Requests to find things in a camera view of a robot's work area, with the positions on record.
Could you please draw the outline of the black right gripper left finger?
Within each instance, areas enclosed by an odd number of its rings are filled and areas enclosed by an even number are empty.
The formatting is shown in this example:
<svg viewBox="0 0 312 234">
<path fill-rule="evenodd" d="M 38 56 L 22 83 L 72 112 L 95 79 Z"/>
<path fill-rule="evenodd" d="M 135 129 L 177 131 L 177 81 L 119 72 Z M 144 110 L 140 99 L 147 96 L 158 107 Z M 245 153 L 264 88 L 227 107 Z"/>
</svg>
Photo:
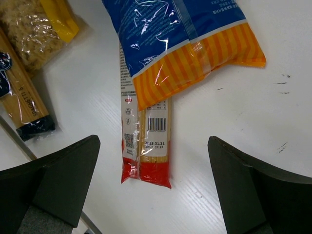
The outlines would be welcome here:
<svg viewBox="0 0 312 234">
<path fill-rule="evenodd" d="M 2 234 L 70 234 L 82 213 L 100 149 L 88 136 L 0 173 Z"/>
</svg>

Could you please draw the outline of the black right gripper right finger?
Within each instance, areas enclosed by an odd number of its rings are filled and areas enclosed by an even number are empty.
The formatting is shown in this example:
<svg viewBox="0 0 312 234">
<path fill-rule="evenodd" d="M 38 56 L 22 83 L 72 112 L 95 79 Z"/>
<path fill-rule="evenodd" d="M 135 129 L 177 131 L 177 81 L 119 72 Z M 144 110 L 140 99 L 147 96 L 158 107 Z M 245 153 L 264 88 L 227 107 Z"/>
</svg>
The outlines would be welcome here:
<svg viewBox="0 0 312 234">
<path fill-rule="evenodd" d="M 208 153 L 229 234 L 310 234 L 312 179 L 231 146 L 216 136 Z"/>
</svg>

